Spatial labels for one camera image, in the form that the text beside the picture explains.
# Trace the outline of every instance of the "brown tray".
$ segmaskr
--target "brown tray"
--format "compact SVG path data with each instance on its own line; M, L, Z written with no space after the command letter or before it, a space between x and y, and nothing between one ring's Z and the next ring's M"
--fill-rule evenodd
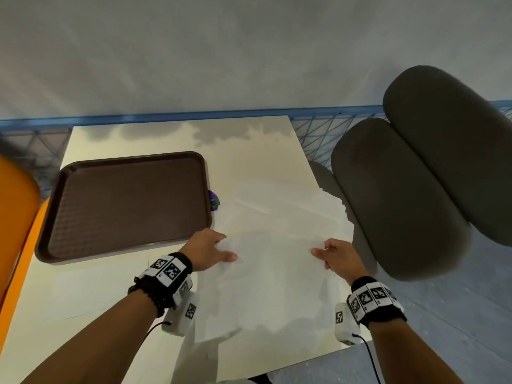
M190 238L211 225L203 157L178 152L61 169L35 254L45 263Z

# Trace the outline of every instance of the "wristband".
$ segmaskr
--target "wristband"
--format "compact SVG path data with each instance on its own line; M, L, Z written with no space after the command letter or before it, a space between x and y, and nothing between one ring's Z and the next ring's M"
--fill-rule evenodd
M347 304L355 321L368 327L369 322L388 322L402 318L404 309L389 288L373 277L361 277L352 284Z
M180 252L157 259L147 270L134 278L128 294L143 290L157 308L157 317L170 307L177 308L192 289L192 262Z

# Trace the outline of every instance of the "white paper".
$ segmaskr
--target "white paper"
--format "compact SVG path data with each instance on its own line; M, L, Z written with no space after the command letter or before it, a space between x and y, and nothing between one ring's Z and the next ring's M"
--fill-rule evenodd
M58 273L42 319L60 321L109 309L147 266L148 260L141 258Z
M342 297L339 278L310 249L328 238L352 241L342 201L320 189L246 181L215 213L214 228L228 236L219 249L239 259L199 275L196 342L262 327L285 335L285 348L316 347Z

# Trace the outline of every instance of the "purple object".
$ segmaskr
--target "purple object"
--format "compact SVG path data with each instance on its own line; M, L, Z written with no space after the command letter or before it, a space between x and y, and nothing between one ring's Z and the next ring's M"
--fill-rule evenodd
M208 194L210 195L210 210L216 211L221 205L221 201L213 191L208 190Z

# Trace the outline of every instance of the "white table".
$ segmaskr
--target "white table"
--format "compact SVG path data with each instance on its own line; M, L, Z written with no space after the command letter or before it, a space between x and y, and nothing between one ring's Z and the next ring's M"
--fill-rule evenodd
M229 199L234 183L244 179L274 180L317 188L300 143L285 116L76 127L62 165L80 160L187 150L199 152L206 160L208 187L219 196L221 203ZM115 264L119 265L119 276L124 277L122 280L126 280L128 288L134 275L127 274L126 270L123 274L123 267L130 268L141 258L144 263L151 262L179 247L177 244L63 265L49 265L32 258L0 357L2 383L19 383L48 355L101 314L96 311L68 319L45 319L58 274L72 270L88 272ZM342 289L347 295L348 286L345 284ZM84 291L80 299L90 303L87 299L91 297ZM364 330L363 336L370 339ZM326 333L317 350L301 350L289 355L272 353L271 344L262 341L267 340L241 333L221 344L217 379L250 377L345 347L336 341L333 333ZM124 383L169 384L182 343L183 338L155 330L142 345ZM216 347L209 345L202 349L201 356L194 358L203 361L186 363L185 370L211 368L215 374Z

